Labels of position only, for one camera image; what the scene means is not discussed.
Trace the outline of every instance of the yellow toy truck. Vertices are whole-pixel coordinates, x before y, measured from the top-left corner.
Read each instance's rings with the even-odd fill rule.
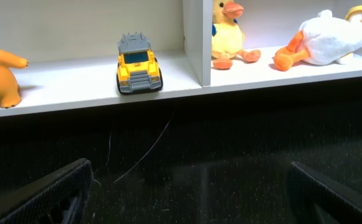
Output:
[[[121,94],[161,90],[163,77],[150,40],[142,33],[123,35],[118,43],[117,87]]]

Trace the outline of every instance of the duck leg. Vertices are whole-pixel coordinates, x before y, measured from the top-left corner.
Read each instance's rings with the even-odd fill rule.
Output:
[[[216,69],[230,69],[233,65],[233,61],[230,59],[231,55],[229,53],[222,53],[218,59],[215,59],[212,64]]]
[[[253,50],[251,52],[241,50],[237,54],[240,55],[247,62],[258,62],[258,60],[261,58],[260,50]]]
[[[294,63],[310,57],[308,49],[303,49],[297,53],[295,52],[303,38],[302,31],[298,32],[286,47],[276,52],[274,61],[279,70],[285,72],[289,70]]]

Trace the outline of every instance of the white shelf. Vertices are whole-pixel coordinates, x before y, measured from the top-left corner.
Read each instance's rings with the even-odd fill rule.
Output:
[[[256,63],[235,59],[230,70],[211,69],[211,88],[236,91],[299,83],[362,77],[362,56],[355,55],[348,65],[314,66],[300,62],[287,72],[275,68],[273,56],[281,47],[261,48],[262,58]]]
[[[202,88],[183,52],[155,53],[164,87],[140,95],[118,92],[117,57],[30,64],[25,70],[13,70],[22,101],[13,108],[0,108],[0,117],[189,96]]]

